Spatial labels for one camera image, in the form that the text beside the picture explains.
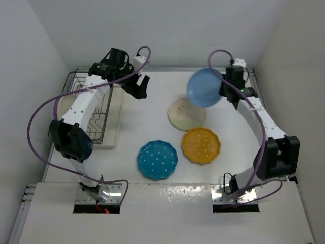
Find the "light blue plate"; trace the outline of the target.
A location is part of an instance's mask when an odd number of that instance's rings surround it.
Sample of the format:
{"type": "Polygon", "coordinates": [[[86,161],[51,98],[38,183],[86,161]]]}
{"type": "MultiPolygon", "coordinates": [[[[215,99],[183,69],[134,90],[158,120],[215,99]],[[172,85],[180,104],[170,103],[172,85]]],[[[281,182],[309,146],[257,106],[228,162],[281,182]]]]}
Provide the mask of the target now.
{"type": "Polygon", "coordinates": [[[220,90],[223,81],[217,77],[222,74],[211,68],[197,70],[187,83],[187,96],[192,104],[198,107],[211,107],[221,99],[220,90]]]}

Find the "plain cream plate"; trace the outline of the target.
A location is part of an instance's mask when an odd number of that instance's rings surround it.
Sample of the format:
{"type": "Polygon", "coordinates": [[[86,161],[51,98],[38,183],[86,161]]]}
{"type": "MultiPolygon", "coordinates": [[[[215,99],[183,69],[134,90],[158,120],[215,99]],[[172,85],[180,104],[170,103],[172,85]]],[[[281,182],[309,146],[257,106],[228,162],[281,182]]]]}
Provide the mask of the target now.
{"type": "Polygon", "coordinates": [[[71,108],[77,96],[75,94],[70,94],[63,96],[59,99],[57,104],[57,119],[60,120],[61,117],[71,108]]]}

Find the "purple plate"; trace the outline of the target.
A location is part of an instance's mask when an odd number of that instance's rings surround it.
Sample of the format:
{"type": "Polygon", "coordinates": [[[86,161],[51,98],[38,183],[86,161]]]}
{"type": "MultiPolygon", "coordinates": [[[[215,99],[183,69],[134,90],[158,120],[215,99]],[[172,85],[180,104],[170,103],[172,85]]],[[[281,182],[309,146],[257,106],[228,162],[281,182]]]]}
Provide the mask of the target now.
{"type": "Polygon", "coordinates": [[[57,108],[58,108],[59,100],[60,100],[60,98],[55,99],[54,102],[53,102],[52,115],[53,115],[54,120],[57,120],[57,108]]]}

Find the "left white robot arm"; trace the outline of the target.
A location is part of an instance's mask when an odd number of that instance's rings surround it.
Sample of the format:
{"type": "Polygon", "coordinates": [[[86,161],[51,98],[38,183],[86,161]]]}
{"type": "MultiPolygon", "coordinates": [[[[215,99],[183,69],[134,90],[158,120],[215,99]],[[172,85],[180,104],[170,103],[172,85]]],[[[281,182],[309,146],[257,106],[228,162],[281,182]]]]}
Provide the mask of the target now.
{"type": "Polygon", "coordinates": [[[87,135],[89,121],[105,94],[114,84],[136,99],[147,97],[149,77],[137,84],[149,57],[112,48],[104,58],[94,63],[88,71],[84,86],[61,119],[54,119],[49,126],[55,149],[68,159],[80,176],[80,186],[96,202],[103,201],[106,183],[91,159],[93,140],[87,135]]]}

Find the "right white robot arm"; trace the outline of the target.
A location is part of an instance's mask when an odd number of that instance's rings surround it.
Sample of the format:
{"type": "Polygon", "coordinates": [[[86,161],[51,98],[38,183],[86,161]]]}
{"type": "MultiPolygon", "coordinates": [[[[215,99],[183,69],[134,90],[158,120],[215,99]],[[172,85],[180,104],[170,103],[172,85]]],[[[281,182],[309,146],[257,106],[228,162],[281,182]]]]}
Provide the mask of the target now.
{"type": "Polygon", "coordinates": [[[279,181],[282,177],[296,172],[300,141],[280,129],[263,107],[257,92],[245,86],[244,67],[229,65],[220,95],[227,98],[235,110],[250,125],[260,148],[252,167],[231,176],[223,183],[223,192],[234,200],[256,186],[279,181]]]}

